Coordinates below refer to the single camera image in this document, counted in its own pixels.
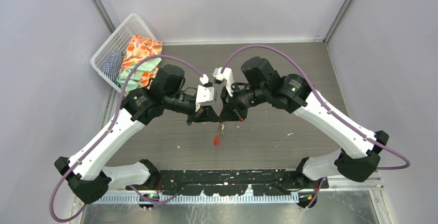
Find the red handled metal keyring holder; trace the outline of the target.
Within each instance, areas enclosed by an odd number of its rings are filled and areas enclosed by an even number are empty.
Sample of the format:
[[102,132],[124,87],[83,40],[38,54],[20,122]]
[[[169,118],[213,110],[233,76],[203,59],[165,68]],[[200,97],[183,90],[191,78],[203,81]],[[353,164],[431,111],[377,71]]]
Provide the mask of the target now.
[[214,136],[213,144],[217,147],[221,142],[221,137],[225,133],[226,123],[220,122],[217,127],[216,134]]

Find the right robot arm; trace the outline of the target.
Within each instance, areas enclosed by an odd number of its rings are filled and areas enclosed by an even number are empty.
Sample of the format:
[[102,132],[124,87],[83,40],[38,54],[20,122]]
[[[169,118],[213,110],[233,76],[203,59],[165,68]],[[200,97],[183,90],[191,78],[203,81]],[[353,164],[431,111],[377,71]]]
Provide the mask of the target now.
[[340,146],[324,156],[303,158],[294,172],[299,187],[308,188],[315,181],[334,175],[364,182],[376,171],[382,148],[367,139],[375,138],[386,145],[387,133],[361,128],[344,114],[336,114],[337,109],[318,91],[311,90],[301,76],[280,76],[265,58],[247,60],[241,71],[247,83],[233,82],[230,68],[216,68],[213,72],[217,83],[226,81],[221,92],[220,122],[244,121],[249,108],[269,103],[308,121]]

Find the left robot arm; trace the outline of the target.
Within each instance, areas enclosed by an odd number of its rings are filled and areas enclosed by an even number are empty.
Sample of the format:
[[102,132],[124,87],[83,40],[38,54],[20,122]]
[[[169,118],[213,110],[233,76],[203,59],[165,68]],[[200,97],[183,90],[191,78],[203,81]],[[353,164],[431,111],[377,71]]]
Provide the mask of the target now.
[[123,98],[118,113],[81,151],[55,161],[55,167],[66,175],[73,193],[84,204],[91,204],[108,190],[129,185],[154,189],[160,172],[149,160],[118,167],[107,167],[106,163],[130,137],[166,109],[186,114],[188,124],[217,122],[211,106],[215,102],[213,84],[207,76],[201,80],[205,84],[197,87],[195,95],[186,94],[181,89],[185,83],[184,71],[178,66],[165,65],[147,87],[131,90]]

